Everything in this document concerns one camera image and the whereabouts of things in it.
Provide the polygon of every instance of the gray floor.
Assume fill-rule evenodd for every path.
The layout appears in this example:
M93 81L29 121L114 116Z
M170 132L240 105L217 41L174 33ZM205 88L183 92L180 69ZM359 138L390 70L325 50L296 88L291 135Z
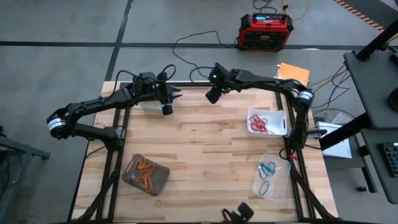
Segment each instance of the gray floor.
M281 2L275 0L271 6L280 9ZM0 41L114 42L126 3L127 0L1 1ZM300 15L306 3L289 1L289 9L292 14ZM231 43L237 36L239 18L254 11L251 4L249 0L135 0L123 42L173 43L185 35L214 29L219 31L221 41ZM378 34L332 0L315 0L308 15L294 24L288 44L364 45ZM209 34L186 42L216 43L216 37ZM32 161L14 205L13 220L28 219L29 223L66 220L87 141L51 138L45 119L69 102L98 96L112 50L0 47L0 124L11 139L52 152L49 161ZM226 68L243 68L269 77L275 74L275 65L285 62L309 69L312 82L334 74L341 67L345 52L349 50L267 53L177 49L180 56L199 65L219 62ZM192 67L175 58L169 48L121 49L114 74L120 69L159 72L170 63L178 67L174 80L188 80ZM350 91L332 102L331 108L360 115L364 110L351 79L344 86L351 88ZM326 101L330 92L331 86L324 87L313 105ZM335 114L328 111L329 120ZM92 124L93 116L82 121ZM398 205L387 202L380 186L376 194L354 190L364 184L359 169L333 170L329 175L340 217L381 223L392 223L397 217Z

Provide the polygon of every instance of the white box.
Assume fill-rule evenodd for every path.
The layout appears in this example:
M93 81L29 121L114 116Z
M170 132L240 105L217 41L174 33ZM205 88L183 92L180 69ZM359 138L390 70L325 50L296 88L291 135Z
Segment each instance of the white box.
M267 124L266 128L273 132L271 133L260 133L259 131L254 131L251 128L250 117L253 115L257 115L260 119L266 119ZM287 132L286 127L286 113L285 111L264 111L264 110L256 110L254 108L250 108L248 111L248 135L260 138L279 138L284 136Z

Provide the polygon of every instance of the clear plastic container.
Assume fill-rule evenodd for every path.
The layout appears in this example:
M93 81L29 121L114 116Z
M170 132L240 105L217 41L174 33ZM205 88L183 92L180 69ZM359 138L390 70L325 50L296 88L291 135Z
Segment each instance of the clear plastic container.
M266 119L266 128L270 131L269 133L260 133L259 131L254 131L251 128L250 118L253 115L257 115L261 120ZM286 113L285 111L264 111L257 110L254 108L249 108L248 110L248 136L260 137L260 138L279 138L284 136L287 132L286 127Z
M256 174L254 174L252 191L260 197L283 202L289 175L289 162L270 154L264 154L261 156Z
M142 172L138 168L139 164L142 161L145 161L146 164L153 166L153 168L150 167L150 169L152 169L152 172L149 176L150 181L151 181L151 187L149 190L148 190L148 187L146 190L146 187L145 187L143 181L137 181L137 178L139 178L139 176L141 175L141 172ZM127 168L122 175L122 180L125 183L127 183L131 186L134 186L134 187L142 190L143 192L150 194L151 196L158 196L163 191L163 188L166 184L166 181L169 178L169 175L170 175L169 168L164 167L160 164L157 164L156 162L150 161L149 159L146 159L144 156L142 156L140 154L135 154L132 157L130 163L127 165Z

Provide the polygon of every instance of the orange notebook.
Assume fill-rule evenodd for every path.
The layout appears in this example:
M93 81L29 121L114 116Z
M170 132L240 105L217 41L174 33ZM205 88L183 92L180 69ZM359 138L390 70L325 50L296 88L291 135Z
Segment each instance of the orange notebook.
M293 65L282 63L279 68L278 78L293 78L295 80L298 80L301 84L307 86L308 79L310 78L310 71L304 68L299 68Z

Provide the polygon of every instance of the wooden table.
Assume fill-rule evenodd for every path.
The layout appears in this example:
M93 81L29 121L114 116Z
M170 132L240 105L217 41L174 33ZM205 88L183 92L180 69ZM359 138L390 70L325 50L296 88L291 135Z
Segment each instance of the wooden table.
M102 95L110 94L113 85L114 82L105 82ZM284 142L282 138L247 136L246 117L250 107L277 111L275 93L255 89L234 91L212 105L205 98L207 87L181 89L183 96L176 101L173 115L164 117L142 111L139 106L132 108L122 172L138 153L170 168L170 179L157 197L120 179L114 221L220 222L221 209L236 210L241 202L254 210L252 222L297 221L290 179L282 203L260 198L251 191L260 157L264 153L278 156ZM111 126L113 116L114 110L98 113L95 126ZM310 127L313 127L311 115ZM307 144L319 146L314 139ZM101 146L100 141L91 142L88 153ZM311 189L326 209L337 216L321 150L306 147L303 156ZM100 191L105 158L104 149L85 161L73 218L83 214ZM301 189L300 196L308 214Z

